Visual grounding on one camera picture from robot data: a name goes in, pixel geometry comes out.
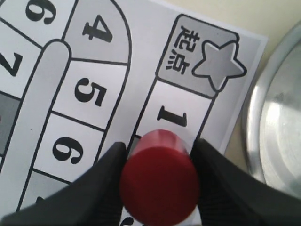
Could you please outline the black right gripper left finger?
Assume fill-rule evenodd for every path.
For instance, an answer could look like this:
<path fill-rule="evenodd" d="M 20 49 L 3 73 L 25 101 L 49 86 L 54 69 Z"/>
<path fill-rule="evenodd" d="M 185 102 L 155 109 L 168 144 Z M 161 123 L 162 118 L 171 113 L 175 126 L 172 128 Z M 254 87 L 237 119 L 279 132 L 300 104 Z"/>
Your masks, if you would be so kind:
<path fill-rule="evenodd" d="M 103 157 L 76 181 L 15 213 L 2 226 L 117 226 L 123 204 L 119 180 L 127 159 L 126 146 L 114 143 Z"/>

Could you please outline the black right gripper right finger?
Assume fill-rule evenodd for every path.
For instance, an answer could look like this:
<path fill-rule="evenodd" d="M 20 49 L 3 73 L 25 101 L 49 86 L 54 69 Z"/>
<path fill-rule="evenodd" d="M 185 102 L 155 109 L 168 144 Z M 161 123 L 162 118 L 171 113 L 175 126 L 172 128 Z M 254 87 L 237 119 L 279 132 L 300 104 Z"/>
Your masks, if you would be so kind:
<path fill-rule="evenodd" d="M 204 226 L 299 226 L 301 201 L 258 181 L 202 138 L 190 158 L 200 180 Z"/>

